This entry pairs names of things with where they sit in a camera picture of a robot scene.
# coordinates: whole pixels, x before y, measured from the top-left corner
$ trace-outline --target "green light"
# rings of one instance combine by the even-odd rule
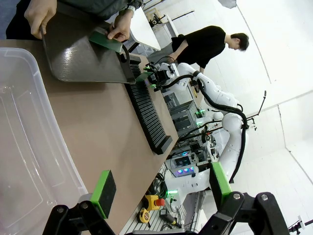
[[[177,190],[172,190],[172,191],[167,191],[168,194],[174,194],[174,193],[178,193]]]

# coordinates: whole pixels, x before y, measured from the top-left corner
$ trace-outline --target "hand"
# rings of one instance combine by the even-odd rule
[[[114,27],[113,25],[110,27],[108,39],[115,38],[120,42],[129,39],[133,14],[132,10],[126,9],[123,15],[118,15],[115,18]]]
[[[40,25],[43,27],[44,34],[46,34],[45,27],[55,15],[56,10],[57,0],[31,0],[24,13],[24,17],[30,25],[31,34],[38,39],[42,39]]]
[[[170,54],[169,56],[170,56],[171,58],[169,57],[167,61],[168,61],[170,64],[175,63],[175,61],[177,60],[177,57],[178,57],[178,56],[175,54],[175,52],[173,52],[173,53]]]

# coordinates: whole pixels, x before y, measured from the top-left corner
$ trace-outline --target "black tray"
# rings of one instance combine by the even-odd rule
[[[97,28],[110,24],[85,12],[58,2],[56,15],[43,37],[52,74],[66,82],[135,83],[129,64],[129,53],[118,54],[89,41]]]

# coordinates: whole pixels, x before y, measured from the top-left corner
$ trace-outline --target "plastic bin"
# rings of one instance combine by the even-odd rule
[[[57,204],[87,193],[33,55],[0,48],[0,235],[40,235]]]

